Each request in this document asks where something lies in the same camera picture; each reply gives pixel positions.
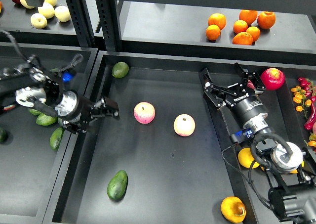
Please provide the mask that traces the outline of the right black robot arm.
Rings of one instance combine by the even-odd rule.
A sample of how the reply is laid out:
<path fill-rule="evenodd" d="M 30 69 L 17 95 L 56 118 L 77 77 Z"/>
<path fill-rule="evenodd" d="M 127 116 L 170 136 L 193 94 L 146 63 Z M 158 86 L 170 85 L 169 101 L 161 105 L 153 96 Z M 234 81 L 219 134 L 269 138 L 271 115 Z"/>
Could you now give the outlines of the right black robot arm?
<path fill-rule="evenodd" d="M 208 104 L 227 107 L 241 130 L 230 135 L 232 147 L 246 146 L 253 161 L 266 174 L 270 189 L 265 199 L 255 188 L 251 174 L 246 181 L 259 201 L 271 210 L 280 222 L 295 224 L 316 222 L 316 175 L 304 170 L 306 149 L 285 141 L 267 124 L 268 111 L 259 98 L 266 89 L 257 72 L 249 72 L 235 63 L 240 82 L 221 87 L 211 79 L 207 68 L 199 73 L 203 97 Z"/>

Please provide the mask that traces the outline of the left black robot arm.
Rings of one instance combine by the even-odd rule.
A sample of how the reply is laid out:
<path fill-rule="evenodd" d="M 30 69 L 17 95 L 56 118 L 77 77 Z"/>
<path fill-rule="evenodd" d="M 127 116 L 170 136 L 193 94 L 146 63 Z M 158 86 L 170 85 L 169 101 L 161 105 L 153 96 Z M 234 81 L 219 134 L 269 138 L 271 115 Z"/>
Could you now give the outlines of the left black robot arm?
<path fill-rule="evenodd" d="M 61 119 L 63 128 L 73 134 L 87 132 L 89 123 L 101 117 L 119 119 L 115 101 L 102 96 L 99 101 L 92 102 L 75 90 L 65 88 L 75 75 L 74 67 L 83 61 L 81 54 L 76 54 L 66 66 L 46 69 L 38 56 L 27 57 L 22 53 L 14 36 L 5 30 L 1 33 L 7 36 L 24 61 L 16 68 L 5 68 L 1 72 L 1 96 L 14 93 L 17 104 Z"/>

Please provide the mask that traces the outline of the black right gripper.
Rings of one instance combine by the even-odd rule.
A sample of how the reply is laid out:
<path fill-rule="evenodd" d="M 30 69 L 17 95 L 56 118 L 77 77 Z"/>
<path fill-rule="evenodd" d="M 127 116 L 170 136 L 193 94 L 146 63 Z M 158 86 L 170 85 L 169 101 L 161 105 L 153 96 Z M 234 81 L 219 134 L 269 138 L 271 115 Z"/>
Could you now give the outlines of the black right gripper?
<path fill-rule="evenodd" d="M 212 102 L 217 108 L 227 106 L 237 124 L 241 128 L 246 128 L 250 120 L 257 117 L 264 120 L 268 116 L 266 107 L 256 95 L 263 93 L 266 87 L 256 71 L 249 72 L 247 69 L 242 68 L 237 62 L 234 66 L 237 74 L 241 78 L 239 87 L 243 93 L 215 85 L 208 73 L 202 74 L 202 86 L 206 100 Z M 248 89 L 248 80 L 254 84 L 255 90 Z"/>

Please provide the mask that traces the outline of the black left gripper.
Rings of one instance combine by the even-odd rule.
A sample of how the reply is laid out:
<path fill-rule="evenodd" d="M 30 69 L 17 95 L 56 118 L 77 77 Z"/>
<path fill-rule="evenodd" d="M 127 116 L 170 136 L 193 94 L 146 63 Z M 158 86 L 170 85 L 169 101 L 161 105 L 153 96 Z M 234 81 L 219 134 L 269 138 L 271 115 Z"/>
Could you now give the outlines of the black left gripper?
<path fill-rule="evenodd" d="M 119 120 L 118 104 L 105 96 L 93 104 L 86 97 L 74 90 L 65 91 L 59 104 L 54 109 L 57 117 L 63 121 L 63 128 L 73 134 L 84 134 L 93 131 L 89 125 L 92 119 L 113 117 Z"/>

